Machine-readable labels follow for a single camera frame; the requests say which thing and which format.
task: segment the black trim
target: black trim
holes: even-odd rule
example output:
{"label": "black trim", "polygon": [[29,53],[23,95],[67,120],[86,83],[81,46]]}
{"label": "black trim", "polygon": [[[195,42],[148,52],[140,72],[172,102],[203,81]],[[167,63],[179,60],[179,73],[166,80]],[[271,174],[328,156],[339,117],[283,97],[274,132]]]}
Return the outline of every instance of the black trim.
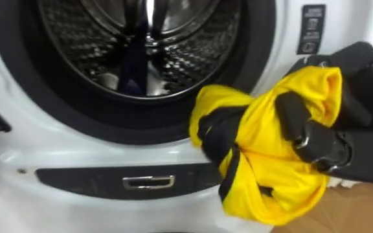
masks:
{"label": "black trim", "polygon": [[[135,108],[139,110],[130,113],[129,110],[133,109],[130,103],[119,103],[118,106],[112,100],[85,91],[79,86],[81,84],[73,82],[69,85],[67,82],[72,79],[68,76],[73,74],[60,62],[59,54],[53,54],[55,49],[48,45],[48,38],[45,36],[46,41],[40,40],[41,22],[31,14],[29,8],[32,5],[26,0],[0,0],[0,56],[16,82],[44,111],[82,133],[112,142],[157,144],[188,137],[189,116],[198,91],[173,103],[138,105]],[[250,30],[244,29],[243,33],[249,38],[238,43],[236,55],[230,59],[229,69],[223,71],[219,83],[249,92],[269,58],[275,31],[275,2],[247,0],[247,9],[251,9],[247,16]],[[34,29],[26,33],[40,39],[26,43],[24,23]],[[43,61],[50,61],[52,66],[49,69],[42,71],[41,64],[31,59],[30,53],[37,50],[45,51],[38,55]],[[241,53],[246,53],[244,60]],[[242,64],[239,73],[235,64]],[[67,88],[63,88],[62,93],[56,93],[50,86],[54,84]],[[65,93],[73,96],[72,101],[78,105],[72,105],[71,100],[65,101]]]}
{"label": "black trim", "polygon": [[227,197],[228,193],[230,192],[231,186],[234,182],[236,177],[236,172],[238,169],[238,165],[240,163],[240,149],[238,146],[232,147],[232,158],[230,164],[228,165],[227,174],[225,174],[224,180],[220,185],[220,189],[218,190],[218,194],[220,195],[221,201]]}
{"label": "black trim", "polygon": [[[212,164],[136,166],[105,168],[41,168],[38,180],[59,190],[74,194],[119,200],[148,200],[192,194],[219,185],[221,175]],[[171,187],[163,189],[127,189],[125,177],[175,177]],[[162,185],[143,181],[139,186]]]}

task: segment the white washing machine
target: white washing machine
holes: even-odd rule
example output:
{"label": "white washing machine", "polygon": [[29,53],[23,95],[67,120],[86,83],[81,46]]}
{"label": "white washing machine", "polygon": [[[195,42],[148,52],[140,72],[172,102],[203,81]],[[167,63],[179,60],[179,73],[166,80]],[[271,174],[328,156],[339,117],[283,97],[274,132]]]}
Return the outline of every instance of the white washing machine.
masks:
{"label": "white washing machine", "polygon": [[199,87],[373,43],[373,0],[0,0],[0,232],[269,232],[223,213]]}

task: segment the door handle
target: door handle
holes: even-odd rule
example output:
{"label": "door handle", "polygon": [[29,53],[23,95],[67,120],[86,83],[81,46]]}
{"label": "door handle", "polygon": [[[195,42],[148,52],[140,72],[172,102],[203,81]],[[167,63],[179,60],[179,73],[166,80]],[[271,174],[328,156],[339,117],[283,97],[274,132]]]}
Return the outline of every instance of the door handle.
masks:
{"label": "door handle", "polygon": [[173,187],[175,175],[124,177],[122,182],[126,190],[160,190]]}

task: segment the yellow shirt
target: yellow shirt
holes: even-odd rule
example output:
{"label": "yellow shirt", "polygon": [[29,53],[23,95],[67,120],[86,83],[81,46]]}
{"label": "yellow shirt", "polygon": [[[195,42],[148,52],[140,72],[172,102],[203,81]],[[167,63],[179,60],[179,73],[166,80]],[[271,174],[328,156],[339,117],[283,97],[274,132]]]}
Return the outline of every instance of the yellow shirt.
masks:
{"label": "yellow shirt", "polygon": [[[312,209],[326,189],[328,177],[302,162],[281,135],[275,98],[288,91],[303,97],[312,119],[325,126],[336,121],[342,92],[338,68],[305,67],[257,98],[221,85],[206,86],[198,94],[189,129],[195,146],[202,145],[197,136],[202,117],[219,107],[248,106],[235,139],[239,162],[230,168],[235,176],[223,199],[224,211],[232,216],[283,225]],[[224,178],[232,154],[229,150],[219,166]],[[272,197],[260,193],[259,186],[271,187]]]}

